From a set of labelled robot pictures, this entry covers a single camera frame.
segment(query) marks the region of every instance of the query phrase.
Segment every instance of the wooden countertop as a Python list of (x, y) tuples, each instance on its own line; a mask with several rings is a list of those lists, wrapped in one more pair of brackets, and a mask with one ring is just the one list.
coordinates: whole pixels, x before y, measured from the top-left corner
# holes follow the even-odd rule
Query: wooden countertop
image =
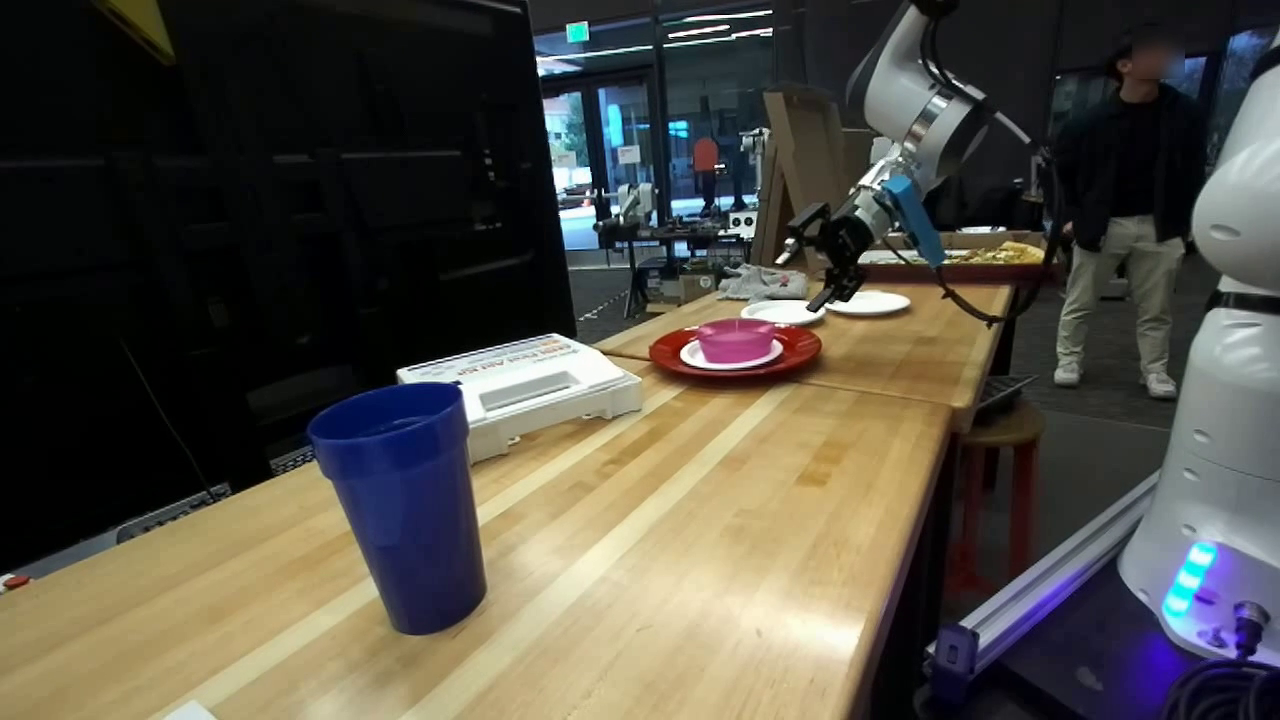
[[(945, 301), (937, 283), (866, 283), (914, 298), (900, 317), (824, 317), (812, 333), (824, 339), (818, 370), (802, 386), (882, 392), (900, 399), (926, 399), (952, 407), (952, 423), (974, 423), (974, 405), (993, 371), (993, 356), (1003, 326), (963, 317), (961, 303)], [(955, 288), (970, 303), (990, 317), (1003, 317), (1013, 303), (1010, 283), (963, 283)], [(723, 298), (700, 298), (649, 326), (597, 344), (608, 356), (649, 362), (649, 344), (706, 322), (735, 317), (744, 303)]]
[(937, 405), (644, 371), (640, 416), (475, 465), (490, 596), (442, 636), (387, 627), (301, 468), (0, 596), (0, 716), (844, 716), (945, 439)]

